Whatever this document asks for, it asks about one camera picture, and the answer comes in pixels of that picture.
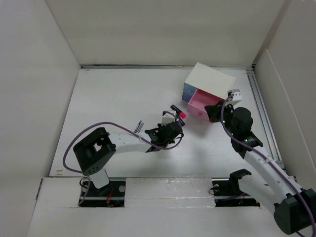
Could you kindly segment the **pink drawer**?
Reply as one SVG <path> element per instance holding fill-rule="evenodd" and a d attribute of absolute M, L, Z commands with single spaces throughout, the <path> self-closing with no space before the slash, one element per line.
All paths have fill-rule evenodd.
<path fill-rule="evenodd" d="M 211 123 L 204 107 L 215 106 L 221 100 L 223 99 L 220 97 L 198 89 L 188 102 L 187 112 L 206 121 L 207 123 Z"/>

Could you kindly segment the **white drawer organizer cabinet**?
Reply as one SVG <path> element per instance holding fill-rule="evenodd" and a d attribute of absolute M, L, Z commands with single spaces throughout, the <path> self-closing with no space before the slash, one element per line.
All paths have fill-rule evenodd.
<path fill-rule="evenodd" d="M 197 62 L 185 82 L 209 94 L 225 99 L 236 77 Z"/>

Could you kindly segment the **light blue drawer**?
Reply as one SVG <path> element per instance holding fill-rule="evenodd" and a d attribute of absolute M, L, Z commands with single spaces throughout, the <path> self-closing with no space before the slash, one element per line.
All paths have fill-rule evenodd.
<path fill-rule="evenodd" d="M 188 95 L 194 95 L 194 93 L 196 92 L 197 88 L 188 84 L 188 83 L 184 83 L 184 87 L 183 87 L 183 92 L 188 94 Z"/>

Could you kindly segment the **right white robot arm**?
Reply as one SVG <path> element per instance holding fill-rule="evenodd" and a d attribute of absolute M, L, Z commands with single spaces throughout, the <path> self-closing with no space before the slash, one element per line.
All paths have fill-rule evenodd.
<path fill-rule="evenodd" d="M 299 234 L 311 227 L 316 235 L 316 193 L 304 189 L 288 176 L 269 156 L 263 143 L 252 132 L 251 112 L 244 108 L 233 108 L 220 101 L 214 106 L 204 107 L 211 122 L 220 122 L 231 139 L 235 152 L 250 164 L 262 177 L 255 179 L 247 169 L 230 174 L 223 185 L 214 185 L 212 190 L 229 195 L 247 194 L 269 210 L 277 226 L 287 235 Z"/>

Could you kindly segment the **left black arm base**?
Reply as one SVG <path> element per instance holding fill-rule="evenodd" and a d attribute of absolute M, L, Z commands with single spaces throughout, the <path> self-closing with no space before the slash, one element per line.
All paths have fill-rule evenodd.
<path fill-rule="evenodd" d="M 125 179 L 111 180 L 107 186 L 100 189 L 97 189 L 88 178 L 81 178 L 79 184 L 79 207 L 124 207 Z"/>

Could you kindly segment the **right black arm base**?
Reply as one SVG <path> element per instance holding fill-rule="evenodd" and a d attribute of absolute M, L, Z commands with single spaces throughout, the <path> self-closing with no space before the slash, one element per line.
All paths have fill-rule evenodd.
<path fill-rule="evenodd" d="M 209 194 L 214 197 L 216 207 L 260 207 L 260 203 L 239 189 L 238 181 L 244 176 L 251 175 L 246 169 L 230 174 L 229 178 L 215 178 Z"/>

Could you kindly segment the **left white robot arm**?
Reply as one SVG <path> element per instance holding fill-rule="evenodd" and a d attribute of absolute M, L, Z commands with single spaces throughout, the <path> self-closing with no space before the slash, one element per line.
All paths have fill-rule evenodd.
<path fill-rule="evenodd" d="M 140 133 L 110 134 L 99 127 L 75 144 L 73 151 L 83 175 L 90 178 L 93 190 L 104 196 L 110 191 L 105 165 L 114 154 L 171 150 L 168 145 L 174 144 L 178 137 L 183 137 L 183 130 L 175 121 Z"/>

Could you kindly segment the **green cap black marker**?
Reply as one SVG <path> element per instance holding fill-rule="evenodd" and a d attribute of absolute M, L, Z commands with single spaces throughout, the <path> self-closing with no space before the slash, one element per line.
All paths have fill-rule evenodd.
<path fill-rule="evenodd" d="M 181 124 L 181 126 L 185 126 L 185 123 L 181 118 L 178 118 L 177 121 Z"/>

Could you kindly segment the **pink cap black marker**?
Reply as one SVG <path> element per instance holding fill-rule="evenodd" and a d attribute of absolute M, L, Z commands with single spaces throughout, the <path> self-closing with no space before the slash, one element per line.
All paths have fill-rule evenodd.
<path fill-rule="evenodd" d="M 171 105 L 170 108 L 171 108 L 172 110 L 174 110 L 174 111 L 176 112 L 176 114 L 177 114 L 180 118 L 182 118 L 182 119 L 185 119 L 185 118 L 186 118 L 186 114 L 185 114 L 182 110 L 180 110 L 178 107 L 176 107 L 175 105 Z"/>

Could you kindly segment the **purple pen pair left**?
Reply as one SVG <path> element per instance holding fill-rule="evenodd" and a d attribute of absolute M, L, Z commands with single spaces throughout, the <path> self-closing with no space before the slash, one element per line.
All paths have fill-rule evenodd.
<path fill-rule="evenodd" d="M 135 130 L 134 130 L 134 133 L 139 133 L 140 130 L 141 130 L 141 128 L 142 128 L 142 126 L 143 126 L 143 124 L 144 124 L 144 123 L 140 120 L 140 121 L 138 122 L 138 124 L 137 124 Z"/>

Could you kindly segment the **lower left purple drawer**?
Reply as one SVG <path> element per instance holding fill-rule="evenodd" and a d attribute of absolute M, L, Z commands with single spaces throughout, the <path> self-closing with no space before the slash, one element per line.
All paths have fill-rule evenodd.
<path fill-rule="evenodd" d="M 191 98 L 193 97 L 194 93 L 186 93 L 186 92 L 183 92 L 182 93 L 182 100 L 189 103 L 189 101 L 191 100 Z"/>

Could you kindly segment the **metal rail right edge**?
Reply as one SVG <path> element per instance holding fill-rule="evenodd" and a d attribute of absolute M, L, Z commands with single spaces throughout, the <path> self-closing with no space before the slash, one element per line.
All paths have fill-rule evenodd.
<path fill-rule="evenodd" d="M 286 171 L 283 160 L 281 158 L 281 155 L 278 149 L 276 138 L 275 138 L 275 135 L 274 135 L 274 132 L 273 132 L 273 129 L 272 129 L 265 105 L 264 105 L 264 101 L 259 89 L 259 85 L 256 80 L 255 73 L 251 68 L 249 68 L 246 70 L 246 74 L 249 80 L 249 84 L 253 93 L 253 97 L 254 97 L 257 109 L 259 111 L 259 116 L 261 119 L 265 137 L 267 140 L 267 147 L 269 148 L 270 154 L 272 155 L 276 163 L 281 167 L 282 170 Z"/>

